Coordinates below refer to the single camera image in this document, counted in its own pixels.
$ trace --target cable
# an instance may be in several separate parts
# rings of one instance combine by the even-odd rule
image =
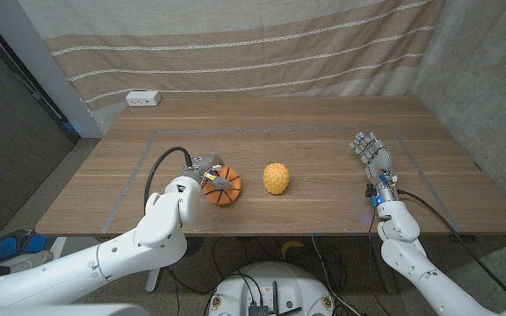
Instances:
[[[257,287],[257,290],[259,291],[259,301],[261,302],[261,306],[264,306],[264,303],[263,303],[263,294],[261,293],[261,288],[259,287],[259,284],[257,284],[257,281],[255,281],[255,279],[251,276],[248,276],[248,275],[245,275],[243,273],[240,273],[240,274],[237,274],[237,273],[234,273],[234,274],[231,274],[230,276],[242,276],[242,277],[247,277],[248,279],[250,279],[251,281],[253,281],[253,283],[255,284],[255,286]]]
[[[432,206],[430,206],[427,202],[425,202],[423,199],[421,199],[420,197],[418,197],[417,195],[413,194],[413,193],[410,193],[410,192],[407,192],[405,190],[397,190],[398,194],[404,194],[404,195],[407,195],[407,196],[410,196],[414,199],[416,199],[417,201],[421,202],[421,204],[425,205],[431,212],[433,212],[435,215],[437,215],[437,217],[442,220],[443,223],[445,223],[446,227],[448,227],[448,229],[450,229],[450,231],[454,234],[454,236],[456,236],[456,239],[458,239],[460,245],[462,245],[462,247],[464,247],[464,249],[466,250],[466,252],[472,256],[472,258],[483,268],[484,271],[486,271],[489,276],[495,281],[497,282],[497,284],[499,284],[499,286],[501,286],[501,288],[506,291],[506,285],[499,279],[499,277],[497,277],[495,274],[493,274],[493,272],[491,272],[491,270],[485,266],[485,264],[483,264],[483,262],[480,261],[480,258],[478,258],[476,255],[474,255],[472,253],[472,251],[470,251],[470,249],[466,246],[466,244],[464,243],[464,241],[460,238],[460,235],[459,233],[456,232],[456,230],[452,227],[452,225],[450,225],[450,223],[442,216],[440,215],[439,212],[437,212],[437,210],[435,210]]]
[[[314,306],[319,303],[320,300],[322,300],[323,298],[325,298],[325,295],[321,295],[318,299],[315,300],[315,302],[309,306],[309,308],[306,310],[306,313],[309,313],[312,311],[312,308],[314,308]]]
[[[237,273],[239,273],[239,275],[243,279],[243,282],[245,282],[245,285],[247,285],[247,288],[249,289],[249,294],[251,294],[251,304],[252,305],[257,305],[257,302],[255,301],[255,297],[253,297],[253,291],[251,290],[251,287],[247,283],[247,280],[245,280],[245,276],[243,276],[243,273],[239,269],[237,270]]]
[[[149,187],[151,187],[151,181],[154,179],[155,171],[157,170],[159,165],[162,163],[163,159],[165,159],[165,157],[167,157],[169,154],[171,154],[177,150],[183,152],[184,162],[186,164],[186,167],[187,168],[192,167],[191,155],[189,154],[188,151],[186,151],[186,149],[184,149],[182,147],[173,147],[173,148],[167,149],[166,152],[164,152],[161,156],[159,156],[157,161],[154,163],[154,166],[149,171],[148,180],[146,181],[146,186],[144,189],[144,214],[146,211],[146,203],[148,202],[148,198],[149,198]]]
[[[208,312],[208,307],[210,306],[210,301],[212,300],[213,295],[210,296],[208,301],[206,302],[206,307],[204,308],[204,312],[202,313],[202,316],[206,316],[206,312]]]
[[[318,250],[317,248],[317,245],[315,245],[315,238],[314,236],[312,236],[312,243],[314,244],[314,249],[315,249],[315,253],[317,254],[317,256],[320,258],[320,262],[322,263],[322,268],[323,268],[323,274],[325,275],[325,280],[327,281],[327,286],[329,287],[329,291],[331,291],[331,294],[333,294],[333,296],[339,301],[341,302],[343,305],[347,306],[347,308],[349,308],[352,312],[354,312],[357,316],[360,316],[360,313],[352,306],[348,305],[345,301],[343,301],[337,294],[335,294],[335,292],[333,291],[333,289],[331,289],[331,285],[329,284],[329,277],[327,275],[327,270],[325,269],[325,264],[323,263],[323,259],[322,259],[322,255],[320,255],[320,251]]]
[[[275,258],[274,256],[272,256],[272,254],[269,252],[269,250],[267,250],[263,244],[261,243],[261,241],[258,239],[258,237],[254,237],[255,238],[255,241],[257,242],[257,244],[259,245],[259,247],[274,261],[280,261],[279,258]]]
[[[351,310],[347,309],[344,305],[341,304],[335,305],[335,308],[333,309],[331,316],[344,316],[344,315],[346,316],[352,315]]]
[[[181,303],[179,302],[179,287],[177,286],[177,282],[175,282],[175,293],[177,294],[177,316],[179,316],[179,311],[181,310]]]
[[[376,219],[376,212],[372,213],[372,221],[370,222],[370,227],[368,227],[368,276],[370,277],[370,286],[372,287],[372,294],[374,296],[374,299],[376,300],[376,303],[380,306],[382,311],[386,313],[387,316],[391,316],[391,314],[387,311],[387,309],[382,305],[378,297],[376,296],[376,293],[374,292],[374,281],[372,280],[372,226],[374,226],[374,220]]]
[[[193,289],[191,286],[185,284],[183,281],[181,281],[176,275],[175,273],[171,270],[171,269],[168,269],[166,268],[165,269],[167,271],[167,273],[170,274],[171,277],[173,277],[175,279],[175,281],[177,281],[177,283],[181,284],[185,289],[191,291],[191,292],[194,292],[194,293],[197,293],[197,294],[200,294],[200,295],[206,295],[206,294],[210,294],[212,293],[214,290],[216,290],[216,288],[218,287],[218,285],[216,285],[214,288],[208,290],[208,291],[200,291],[200,290],[196,290],[196,289]]]
[[[222,239],[222,237],[218,238],[214,242],[214,244],[212,245],[212,261],[214,262],[214,267],[216,267],[218,274],[220,274],[220,277],[223,279],[224,275],[221,273],[220,267],[218,266],[218,263],[216,262],[216,256],[214,255],[214,248],[216,247],[216,244],[218,243],[218,241],[220,241],[220,239]]]
[[[251,259],[249,258],[249,254],[247,253],[247,247],[245,247],[245,241],[240,241],[243,246],[243,252],[245,253],[245,258],[247,258],[247,264],[251,263]]]
[[[343,255],[341,254],[341,250],[337,249],[333,245],[323,244],[323,246],[325,248],[327,248],[327,251],[321,252],[322,259],[323,259],[325,267],[327,268],[329,273],[331,273],[331,268],[329,267],[329,265],[337,265],[339,268],[339,281],[338,281],[338,283],[335,282],[335,278],[333,278],[333,273],[331,273],[331,276],[329,278],[329,281],[331,282],[331,288],[333,289],[333,291],[335,293],[341,293],[347,287],[347,269],[343,264]],[[328,256],[334,257],[335,261],[332,262],[328,258]]]

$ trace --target power strip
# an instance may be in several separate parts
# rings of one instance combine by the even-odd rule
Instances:
[[[156,106],[162,96],[159,91],[131,91],[126,96],[128,105],[130,106]]]

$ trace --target blue object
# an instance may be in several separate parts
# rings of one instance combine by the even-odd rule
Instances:
[[[44,250],[44,245],[46,245],[47,239],[48,239],[48,237],[44,237],[41,234],[35,233],[26,242],[25,248],[23,250],[28,253],[40,252],[40,251]]]
[[[0,260],[17,253],[17,239],[9,237],[0,241]]]

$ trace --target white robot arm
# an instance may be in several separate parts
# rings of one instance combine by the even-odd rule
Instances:
[[[181,226],[198,216],[199,183],[207,165],[223,163],[218,155],[196,157],[191,163],[188,156],[187,161],[191,166],[167,185],[164,194],[148,198],[136,228],[40,267],[0,276],[0,306],[70,303],[120,277],[181,259],[187,247]]]
[[[392,172],[390,154],[372,133],[357,134],[350,144],[365,165],[368,180],[375,186],[372,205],[378,216],[386,219],[378,224],[384,241],[384,261],[406,277],[425,297],[438,315],[496,315],[481,306],[432,264],[418,240],[419,225],[402,201],[397,200],[396,176]]]

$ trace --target wire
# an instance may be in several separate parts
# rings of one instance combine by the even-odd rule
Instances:
[[[206,306],[204,308],[204,312],[202,313],[202,316],[206,316],[206,312],[208,312],[208,307],[210,306],[210,301],[212,300],[213,298],[213,295],[210,296],[210,298],[208,299],[208,301],[206,302]]]
[[[218,243],[218,241],[220,241],[220,239],[222,239],[222,237],[218,238],[214,242],[214,244],[212,245],[212,261],[214,262],[214,267],[216,267],[218,274],[220,274],[220,277],[223,279],[224,275],[221,273],[220,267],[218,266],[218,263],[216,262],[216,256],[214,255],[214,248],[216,247],[216,244]]]
[[[309,309],[306,310],[306,313],[310,313],[312,311],[312,309],[314,308],[314,306],[317,303],[319,303],[319,301],[322,300],[323,298],[325,298],[325,295],[321,295],[318,299],[316,299],[315,302],[311,306],[309,306]]]
[[[257,281],[255,281],[255,279],[251,276],[248,276],[248,275],[245,275],[243,273],[240,273],[240,274],[237,274],[237,273],[234,273],[234,274],[231,274],[230,276],[242,276],[242,277],[247,277],[248,279],[250,279],[251,281],[253,281],[253,283],[255,284],[255,286],[257,287],[257,290],[259,291],[259,301],[261,302],[261,306],[264,306],[264,303],[263,303],[263,294],[261,293],[261,288],[259,287],[259,284],[257,284]]]
[[[335,282],[335,278],[333,278],[333,273],[331,273],[331,276],[329,278],[329,281],[331,282],[331,288],[333,289],[333,291],[335,291],[335,293],[341,293],[347,287],[347,269],[343,264],[343,255],[341,254],[341,250],[337,249],[333,245],[323,244],[323,246],[325,248],[327,248],[327,251],[321,252],[322,259],[323,259],[323,262],[325,263],[325,267],[327,268],[327,270],[331,273],[331,268],[329,267],[329,265],[337,265],[339,268],[339,281],[338,281],[338,283]],[[332,262],[328,258],[328,256],[334,257],[335,261]]]
[[[171,269],[165,269],[167,271],[167,273],[170,274],[171,277],[173,277],[175,279],[175,281],[177,281],[177,283],[181,284],[185,289],[189,290],[189,291],[192,291],[194,293],[197,293],[197,294],[200,294],[200,295],[206,295],[206,294],[210,294],[212,293],[214,290],[216,290],[216,288],[218,287],[218,285],[216,285],[215,287],[213,287],[212,289],[208,290],[208,291],[201,291],[201,290],[197,290],[197,289],[193,289],[191,286],[185,284],[183,281],[181,281],[181,279],[179,279],[176,275],[175,275],[175,272],[173,272]]]
[[[391,316],[391,314],[387,311],[387,309],[382,305],[378,297],[376,296],[376,292],[374,292],[374,281],[372,280],[372,259],[374,256],[372,255],[372,226],[374,226],[374,220],[376,219],[376,212],[372,213],[372,221],[370,222],[370,227],[368,227],[368,276],[370,277],[370,286],[372,288],[372,294],[376,303],[380,306],[382,311],[386,313],[387,316]]]
[[[247,247],[245,246],[245,241],[240,241],[243,246],[243,252],[245,253],[245,258],[247,258],[247,264],[252,263],[251,259],[249,258],[249,254],[247,253]]]
[[[179,287],[177,286],[177,282],[175,282],[175,293],[177,294],[177,316],[179,316],[179,311],[181,310],[181,303],[179,301]]]
[[[253,296],[253,291],[251,290],[251,287],[249,286],[249,283],[247,283],[247,280],[245,280],[245,276],[243,276],[243,273],[238,269],[237,273],[242,277],[243,282],[245,282],[245,285],[247,285],[247,288],[249,289],[249,294],[251,294],[251,304],[257,305],[257,302],[255,301],[255,297]]]
[[[317,245],[315,245],[315,238],[314,236],[312,236],[312,243],[314,244],[314,249],[315,249],[315,253],[317,254],[317,256],[320,258],[320,262],[322,263],[322,268],[323,268],[323,274],[325,275],[325,281],[327,281],[327,286],[329,287],[329,291],[331,292],[331,294],[333,294],[333,296],[339,301],[341,302],[343,305],[347,306],[347,308],[349,308],[352,312],[354,312],[357,316],[360,316],[360,313],[352,306],[348,305],[345,301],[343,301],[337,294],[335,294],[335,292],[333,291],[333,289],[331,289],[331,285],[329,284],[329,277],[328,277],[328,274],[327,274],[327,270],[325,269],[325,264],[323,263],[323,259],[322,259],[322,255],[320,255],[320,251],[318,250],[317,248]]]
[[[270,252],[269,250],[267,250],[267,248],[265,248],[263,246],[263,244],[261,243],[261,241],[258,239],[258,237],[255,237],[255,241],[257,242],[257,244],[259,245],[259,247],[274,261],[280,261],[278,257],[274,257]]]
[[[159,165],[162,163],[163,159],[165,159],[165,157],[167,157],[169,154],[171,154],[177,150],[183,152],[184,162],[186,164],[186,167],[187,168],[192,167],[191,155],[189,154],[188,151],[186,151],[186,149],[184,149],[182,147],[173,147],[173,148],[167,149],[166,152],[164,152],[161,156],[159,156],[157,161],[154,163],[154,166],[149,171],[148,180],[146,181],[146,186],[144,189],[144,215],[146,212],[146,203],[148,202],[148,198],[149,198],[149,187],[151,187],[151,181],[154,179],[155,171],[157,170]]]
[[[445,223],[446,227],[448,227],[448,229],[450,229],[450,231],[454,234],[454,236],[456,236],[456,238],[458,239],[460,245],[462,245],[462,247],[464,247],[464,249],[466,250],[466,252],[470,256],[472,256],[472,258],[483,268],[484,271],[486,271],[489,274],[489,276],[495,282],[497,282],[497,284],[499,284],[499,286],[501,286],[501,288],[504,291],[506,291],[506,285],[499,279],[499,277],[497,277],[495,274],[493,274],[493,272],[491,272],[491,270],[488,267],[486,267],[486,265],[483,264],[483,262],[480,261],[480,258],[478,258],[476,255],[474,255],[472,253],[472,251],[470,251],[470,249],[466,246],[466,244],[464,243],[464,241],[460,238],[459,233],[456,232],[456,230],[452,227],[452,225],[450,225],[450,223],[442,215],[440,215],[440,213],[437,212],[437,210],[435,210],[427,202],[425,202],[423,199],[421,199],[420,197],[418,197],[417,195],[415,195],[413,193],[407,192],[405,190],[397,190],[397,192],[398,192],[398,194],[404,194],[404,195],[407,195],[407,196],[410,196],[410,197],[416,199],[417,201],[421,202],[421,204],[425,205],[431,212],[433,212],[435,215],[437,215],[437,217],[440,220],[442,220],[443,223]]]
[[[346,316],[352,315],[351,310],[347,309],[342,304],[335,305],[335,308],[333,309],[333,312],[331,313],[331,316],[344,316],[344,315],[346,315]]]

